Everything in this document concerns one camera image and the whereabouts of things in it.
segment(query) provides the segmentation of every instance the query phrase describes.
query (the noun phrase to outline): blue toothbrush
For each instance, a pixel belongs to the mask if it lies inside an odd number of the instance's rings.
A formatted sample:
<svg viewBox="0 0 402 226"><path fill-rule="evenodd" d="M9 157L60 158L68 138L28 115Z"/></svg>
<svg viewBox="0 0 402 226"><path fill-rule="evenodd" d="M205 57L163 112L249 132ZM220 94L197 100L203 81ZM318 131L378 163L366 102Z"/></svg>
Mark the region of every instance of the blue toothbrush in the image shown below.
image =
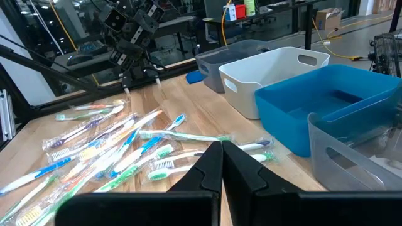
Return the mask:
<svg viewBox="0 0 402 226"><path fill-rule="evenodd" d="M43 176L43 175L55 170L56 168L62 167L65 164L71 162L74 159L75 159L75 156L72 156L71 158L64 159L62 161L59 161L57 163L51 164L51 165L46 166L46 167L44 167L42 169L38 169L38 170L36 170L36 171L34 171L32 173L29 173L27 175L22 176L22 177L18 178L17 180L11 182L10 184L6 185L4 188L2 188L0 190L0 196L4 195L4 194L6 194L6 193L8 193L8 192L10 192L10 191L12 191L14 189L19 188L19 187L21 187L21 186L23 186L23 185L25 185L25 184L37 179L37 178Z"/></svg>

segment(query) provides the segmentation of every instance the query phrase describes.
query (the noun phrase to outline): blue sponge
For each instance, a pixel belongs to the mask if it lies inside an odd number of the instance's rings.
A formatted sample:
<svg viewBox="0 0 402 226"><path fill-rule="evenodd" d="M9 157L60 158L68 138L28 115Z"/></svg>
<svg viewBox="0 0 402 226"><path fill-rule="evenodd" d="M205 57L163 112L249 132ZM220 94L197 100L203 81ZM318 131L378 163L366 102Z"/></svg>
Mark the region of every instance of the blue sponge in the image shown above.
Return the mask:
<svg viewBox="0 0 402 226"><path fill-rule="evenodd" d="M200 71L190 72L186 75L186 80L188 84L193 84L196 82L201 82L204 76L201 75Z"/></svg>

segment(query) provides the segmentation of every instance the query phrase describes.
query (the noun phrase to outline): cable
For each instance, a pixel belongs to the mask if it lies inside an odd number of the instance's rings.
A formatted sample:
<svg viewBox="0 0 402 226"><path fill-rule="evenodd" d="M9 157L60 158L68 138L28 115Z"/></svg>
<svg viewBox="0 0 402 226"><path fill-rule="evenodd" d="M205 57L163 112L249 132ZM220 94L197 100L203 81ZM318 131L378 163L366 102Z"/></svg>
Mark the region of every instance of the cable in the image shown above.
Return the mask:
<svg viewBox="0 0 402 226"><path fill-rule="evenodd" d="M60 17L58 16L58 14L57 14L57 12L56 12L55 7L53 6L53 4L52 4L52 2L51 2L50 0L49 0L49 4L50 4L50 7L52 8L53 13L55 14L55 16L56 16L58 22L60 23L60 26L63 28L64 33L67 35L67 38L70 40L71 45L73 46L74 50L77 51L78 49L77 49L77 47L75 46L73 39L71 39L71 36L69 35L69 33L67 32L67 30L65 29L65 27L64 27L64 25L63 25L63 23L62 23L62 21L60 20ZM94 74L92 74L92 78L94 78L96 85L99 86L99 82L98 82L98 80L95 78L95 75L94 75Z"/></svg>
<svg viewBox="0 0 402 226"><path fill-rule="evenodd" d="M77 47L74 45L73 39L71 39L71 36L69 35L69 33L67 32L67 30L65 29L65 27L64 27L64 25L63 25L63 23L62 23L62 20L60 19L60 17L58 17L58 14L57 14L57 12L56 12L56 9L55 9L55 7L53 6L53 4L52 4L52 2L51 2L50 0L49 0L49 4L50 4L50 7L52 8L53 13L55 14L55 16L56 16L58 22L59 22L60 25L62 26L62 28L63 28L63 30L64 30L64 33L67 35L67 38L70 40L71 45L73 45L74 50L77 51Z"/></svg>
<svg viewBox="0 0 402 226"><path fill-rule="evenodd" d="M229 2L227 2L225 10L224 10L224 14L222 15L222 22L220 23L220 26L221 26L220 28L222 29L222 37L224 39L224 43L225 43L225 46L226 46L227 49L228 49L228 47L227 47L226 37L225 37L224 20L225 20L225 14L226 14L227 8L229 7L229 4L231 2L232 2L232 0L229 0Z"/></svg>
<svg viewBox="0 0 402 226"><path fill-rule="evenodd" d="M94 3L94 0L90 0L91 1L91 3L95 6L95 8L97 8L99 11L102 11L95 3Z"/></svg>
<svg viewBox="0 0 402 226"><path fill-rule="evenodd" d="M48 32L48 34L50 35L50 37L52 38L52 40L55 42L55 45L57 46L57 48L60 50L60 52L62 53L62 55L64 55L63 50L60 48L60 45L58 45L58 42L56 41L55 37L53 37L53 35L50 33L48 26L46 25L45 21L42 18L42 15L39 13L38 9L36 8L36 6L33 4L32 0L30 0L30 3L32 5L33 11L37 14L36 16L38 17L39 22L42 24L43 28Z"/></svg>
<svg viewBox="0 0 402 226"><path fill-rule="evenodd" d="M335 28L334 30L332 30L331 32L329 32L329 33L327 34L327 39L328 39L328 40L331 40L331 39L340 39L340 38L342 38L342 37L339 36L339 35L334 35L334 36L329 36L329 35L332 34L332 33L335 32L335 31L338 31L338 30L347 28L348 26L353 26L353 25L356 25L356 24L359 24L359 23L364 23L364 22L367 22L367 21L375 21L375 20L377 20L377 19L385 19L385 18L388 18L388 17L390 17L390 16L392 16L392 15L393 15L393 13L390 14L390 15L388 15L388 16L383 16L383 17L374 18L374 19L365 19L364 21L358 21L358 22L355 22L355 23L351 23L351 24L342 26L342 27L340 27L340 28Z"/></svg>
<svg viewBox="0 0 402 226"><path fill-rule="evenodd" d="M346 59L350 59L350 60L352 60L352 61L356 61L356 60L360 60L360 59L363 59L363 58L364 58L364 57L361 57L361 56L342 56L342 55L338 55L338 54L332 52L330 49L328 49L327 45L324 44L324 41L323 41L323 39L322 39L322 37L321 37L321 35L320 35L320 32L318 31L317 26L315 25L314 19L312 19L312 21L313 21L314 28L315 28L315 30L317 31L318 37L320 37L320 40L321 40L321 42L322 42L322 45L323 45L331 54L333 54L333 55L336 56L336 57L346 58Z"/></svg>

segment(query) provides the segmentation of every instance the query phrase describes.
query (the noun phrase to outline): gray plastic bin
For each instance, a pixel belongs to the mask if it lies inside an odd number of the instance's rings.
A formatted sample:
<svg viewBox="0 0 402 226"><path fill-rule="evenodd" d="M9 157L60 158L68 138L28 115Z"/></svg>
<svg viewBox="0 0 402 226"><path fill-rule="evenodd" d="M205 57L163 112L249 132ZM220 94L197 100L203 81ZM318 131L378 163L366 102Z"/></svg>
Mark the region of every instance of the gray plastic bin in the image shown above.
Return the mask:
<svg viewBox="0 0 402 226"><path fill-rule="evenodd" d="M331 191L402 190L402 88L334 121L308 116L314 177Z"/></svg>
<svg viewBox="0 0 402 226"><path fill-rule="evenodd" d="M217 93L224 93L219 67L236 60L241 60L269 51L268 43L259 40L244 40L223 46L195 56L198 69L204 76L204 84Z"/></svg>

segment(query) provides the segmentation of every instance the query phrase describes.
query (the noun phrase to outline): workbench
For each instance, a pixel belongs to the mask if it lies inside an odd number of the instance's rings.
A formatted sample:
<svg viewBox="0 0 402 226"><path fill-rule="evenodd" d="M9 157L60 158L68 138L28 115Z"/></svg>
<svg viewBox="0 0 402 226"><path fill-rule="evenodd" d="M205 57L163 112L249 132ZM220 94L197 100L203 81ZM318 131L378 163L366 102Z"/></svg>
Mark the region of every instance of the workbench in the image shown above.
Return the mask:
<svg viewBox="0 0 402 226"><path fill-rule="evenodd" d="M126 94L119 94L95 103L103 104L115 99L128 100L129 97ZM226 102L224 94L215 93L202 82L189 85L184 75L162 81L161 89L157 85L150 85L133 90L130 99L131 102L127 104L121 114L129 112L145 114L157 107L163 109L163 113L152 124L152 129L163 129L178 115L185 113L187 121L177 127L177 131L211 136L232 134L238 143L252 142L260 137L270 136L262 128L259 120L246 119L230 106ZM42 140L55 137L79 123L80 121L57 122L54 114L29 121L0 152L0 187L46 166L48 160L41 148ZM141 142L136 141L128 152L130 153L140 144ZM180 144L183 149L206 150L209 146L209 143L205 142L184 141ZM313 178L309 159L295 156L277 140L275 140L273 152L278 160L264 163L271 171L306 191L325 190ZM142 185L138 176L130 178L114 192L164 192L180 179L179 176L176 176ZM0 197L0 216L3 216L11 205L24 197L45 177ZM93 191L100 186L99 183L90 182L79 193ZM232 225L224 190L222 190L221 224Z"/></svg>

